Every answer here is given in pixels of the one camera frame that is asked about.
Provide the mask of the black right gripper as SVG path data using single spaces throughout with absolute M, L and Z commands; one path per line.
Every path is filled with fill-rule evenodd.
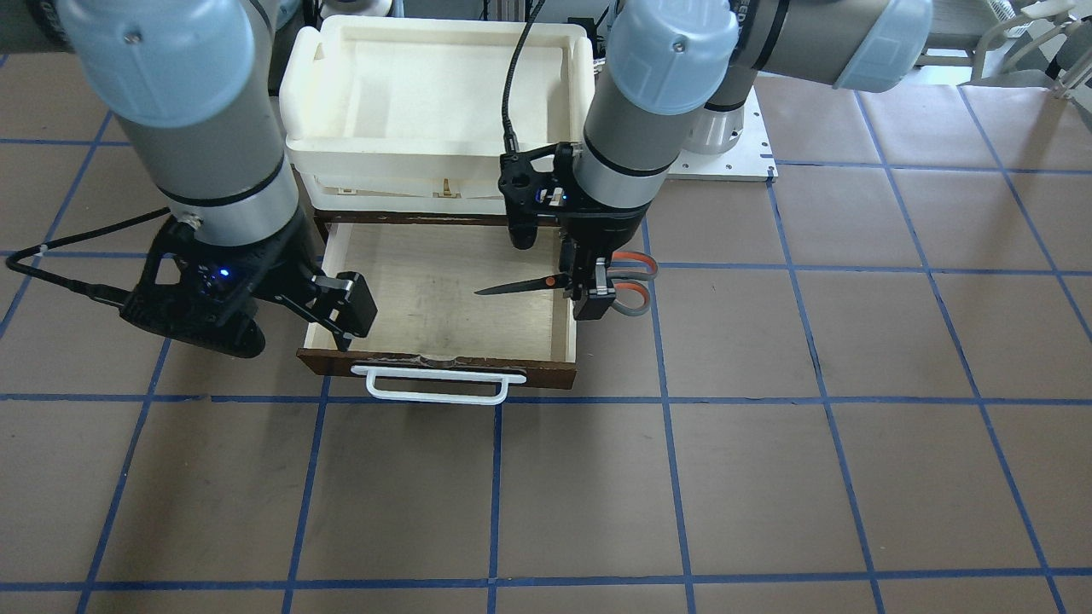
M 257 302 L 288 308 L 331 333 L 340 352 L 365 339 L 378 315 L 358 272 L 327 276 L 317 265 L 311 222 L 297 210 L 266 240 L 218 247 L 169 217 L 149 249 L 120 317 L 139 329 L 225 355 L 253 358 L 265 349 Z

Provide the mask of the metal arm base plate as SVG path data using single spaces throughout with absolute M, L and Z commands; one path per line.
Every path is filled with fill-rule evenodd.
M 756 90 L 733 110 L 700 108 L 668 178 L 767 182 L 779 176 Z

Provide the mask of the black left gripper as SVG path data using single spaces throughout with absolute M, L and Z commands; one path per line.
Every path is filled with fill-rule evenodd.
M 617 172 L 575 142 L 506 152 L 499 168 L 511 244 L 527 250 L 541 220 L 557 220 L 568 234 L 558 271 L 570 276 L 573 318 L 603 318 L 617 297 L 608 276 L 612 252 L 636 236 L 656 194 L 655 175 Z

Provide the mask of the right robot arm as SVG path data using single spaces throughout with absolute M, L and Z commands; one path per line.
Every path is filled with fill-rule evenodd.
M 377 306 L 361 275 L 317 264 L 270 102 L 277 4 L 59 1 L 57 14 L 169 211 L 133 290 L 78 290 L 134 327 L 235 357 L 265 347 L 260 300 L 324 327 L 339 350 L 367 336 Z

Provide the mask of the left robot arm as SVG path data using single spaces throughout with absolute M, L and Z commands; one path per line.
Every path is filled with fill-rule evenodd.
M 917 62 L 931 1 L 624 1 L 578 142 L 520 151 L 502 95 L 508 236 L 561 226 L 559 268 L 487 294 L 561 290 L 577 320 L 650 310 L 658 261 L 628 252 L 682 151 L 721 154 L 761 72 L 880 93 Z

